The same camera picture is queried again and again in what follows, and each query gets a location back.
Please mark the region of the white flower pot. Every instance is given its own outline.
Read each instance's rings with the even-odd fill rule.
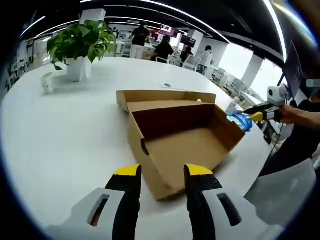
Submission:
[[[92,64],[88,57],[78,57],[77,60],[68,58],[66,63],[66,73],[68,80],[72,82],[87,81],[91,75]]]

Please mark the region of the cardboard box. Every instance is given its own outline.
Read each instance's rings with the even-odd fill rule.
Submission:
[[[134,90],[116,95],[129,113],[128,141],[155,200],[184,189],[185,164],[213,170],[245,135],[214,104],[214,94]]]

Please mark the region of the person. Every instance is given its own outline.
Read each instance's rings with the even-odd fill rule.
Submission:
[[[156,61],[156,57],[162,58],[158,59],[159,63],[167,63],[166,60],[168,59],[169,55],[174,53],[170,43],[170,37],[165,35],[163,36],[161,43],[156,47],[154,50],[154,55],[151,57],[151,61]]]
[[[192,47],[187,46],[187,47],[185,48],[185,51],[183,51],[183,52],[181,53],[181,55],[180,55],[180,58],[181,58],[181,61],[182,61],[181,67],[182,67],[183,63],[187,60],[187,58],[188,58],[189,55],[194,55],[194,54],[192,53]]]
[[[281,122],[294,127],[279,151],[266,161],[260,176],[283,171],[311,158],[320,144],[320,90],[298,108],[286,105],[280,111]]]
[[[199,71],[202,75],[206,74],[207,68],[211,65],[212,61],[212,48],[211,46],[206,46],[205,50],[200,55],[200,62],[199,62]]]
[[[147,23],[142,21],[140,26],[136,28],[129,37],[132,39],[132,46],[130,50],[130,58],[142,59],[146,40],[150,41],[150,32],[147,29]]]

